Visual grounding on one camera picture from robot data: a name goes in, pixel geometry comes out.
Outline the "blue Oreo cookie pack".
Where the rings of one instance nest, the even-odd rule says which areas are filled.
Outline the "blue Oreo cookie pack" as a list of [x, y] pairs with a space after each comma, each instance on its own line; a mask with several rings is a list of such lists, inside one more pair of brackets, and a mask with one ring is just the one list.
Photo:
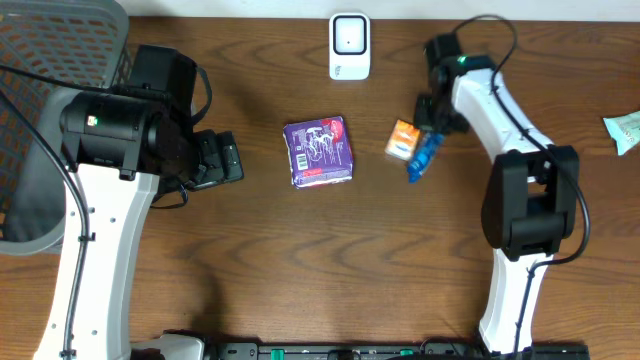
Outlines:
[[416, 183], [422, 178], [444, 139], [445, 136], [439, 133], [429, 132], [423, 135], [407, 166], [408, 181], [410, 183]]

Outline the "orange Kleenex tissue pack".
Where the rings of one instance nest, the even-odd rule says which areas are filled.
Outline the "orange Kleenex tissue pack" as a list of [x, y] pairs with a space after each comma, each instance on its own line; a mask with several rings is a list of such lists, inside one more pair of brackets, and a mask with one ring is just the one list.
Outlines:
[[420, 130], [414, 125], [398, 119], [385, 147], [385, 153], [396, 159], [409, 161], [420, 138]]

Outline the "red purple pad package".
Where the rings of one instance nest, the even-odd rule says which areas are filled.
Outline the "red purple pad package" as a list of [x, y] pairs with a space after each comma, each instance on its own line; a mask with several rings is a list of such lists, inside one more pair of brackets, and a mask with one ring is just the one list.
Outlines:
[[283, 137], [294, 187], [337, 184], [353, 178], [354, 158], [342, 116], [287, 124]]

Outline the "teal wipes packet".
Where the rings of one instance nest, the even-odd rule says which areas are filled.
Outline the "teal wipes packet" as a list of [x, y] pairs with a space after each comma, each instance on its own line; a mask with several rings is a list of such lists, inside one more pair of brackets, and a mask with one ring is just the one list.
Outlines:
[[639, 144], [639, 112], [615, 118], [604, 118], [603, 122], [616, 144], [618, 156], [624, 155]]

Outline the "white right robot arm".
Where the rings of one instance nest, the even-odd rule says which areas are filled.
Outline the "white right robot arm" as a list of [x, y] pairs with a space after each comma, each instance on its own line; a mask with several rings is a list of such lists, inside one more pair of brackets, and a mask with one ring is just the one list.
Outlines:
[[435, 134], [475, 132], [492, 170], [481, 208], [493, 250], [489, 298], [478, 333], [491, 358], [530, 359], [541, 284], [574, 228], [579, 158], [557, 146], [522, 111], [487, 55], [465, 54], [445, 33], [424, 48], [430, 94], [416, 103], [415, 124]]

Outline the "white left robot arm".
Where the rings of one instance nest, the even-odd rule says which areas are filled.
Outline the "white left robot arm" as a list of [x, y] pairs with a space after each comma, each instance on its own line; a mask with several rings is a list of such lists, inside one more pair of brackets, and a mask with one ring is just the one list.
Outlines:
[[83, 90], [59, 113], [65, 182], [64, 239], [39, 359], [206, 359], [186, 332], [133, 343], [131, 289], [148, 212], [164, 195], [188, 195], [244, 176], [230, 132], [198, 130], [192, 107], [203, 68], [179, 51], [143, 45], [128, 81]]

